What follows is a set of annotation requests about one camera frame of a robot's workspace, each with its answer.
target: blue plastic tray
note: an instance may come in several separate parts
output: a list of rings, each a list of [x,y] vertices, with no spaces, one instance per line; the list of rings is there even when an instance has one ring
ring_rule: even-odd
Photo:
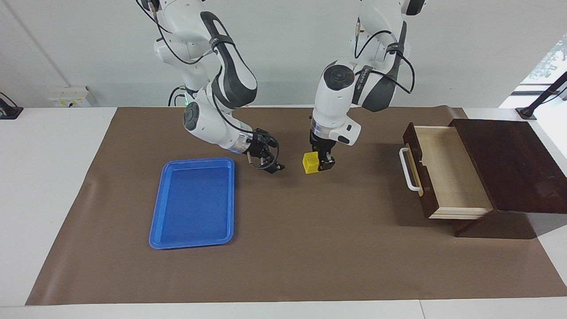
[[[234,234],[234,161],[172,161],[163,167],[150,246],[172,249],[226,244]]]

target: yellow cube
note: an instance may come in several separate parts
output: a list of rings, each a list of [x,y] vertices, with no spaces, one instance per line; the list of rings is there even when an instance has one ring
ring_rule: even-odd
[[[305,174],[319,172],[319,154],[317,152],[305,153],[303,155],[303,168]]]

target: drawer handle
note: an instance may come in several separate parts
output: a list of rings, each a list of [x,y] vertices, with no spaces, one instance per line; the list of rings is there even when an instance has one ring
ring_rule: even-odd
[[[405,152],[409,152],[409,148],[401,148],[400,149],[400,161],[401,161],[401,167],[404,170],[404,175],[405,175],[405,182],[408,184],[408,188],[414,192],[419,192],[421,191],[421,188],[414,186],[412,184],[412,180],[409,178],[409,170],[408,170],[408,165],[405,163],[405,158],[404,158],[404,153]]]

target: brown table cover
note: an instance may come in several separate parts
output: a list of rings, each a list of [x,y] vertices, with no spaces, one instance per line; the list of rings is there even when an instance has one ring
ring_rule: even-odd
[[[402,134],[410,121],[448,125],[465,117],[461,109],[352,110],[362,124],[358,142],[333,149],[331,171],[306,175],[310,113],[235,112],[279,139],[287,169],[270,175],[187,133],[182,108],[119,108],[27,304],[567,295],[537,239],[455,238],[447,221],[423,217],[401,170]],[[216,247],[152,249],[163,165],[207,157],[236,161],[234,238]]]

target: white table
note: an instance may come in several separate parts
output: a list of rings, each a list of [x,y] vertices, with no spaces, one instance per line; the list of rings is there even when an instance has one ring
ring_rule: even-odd
[[[115,108],[29,108],[0,121],[0,318],[567,318],[567,297],[316,303],[132,304],[24,307],[102,142]],[[513,110],[467,109],[470,118],[520,120]],[[530,122],[567,172],[567,138]],[[563,125],[547,116],[546,125]],[[567,227],[540,237],[567,282]]]

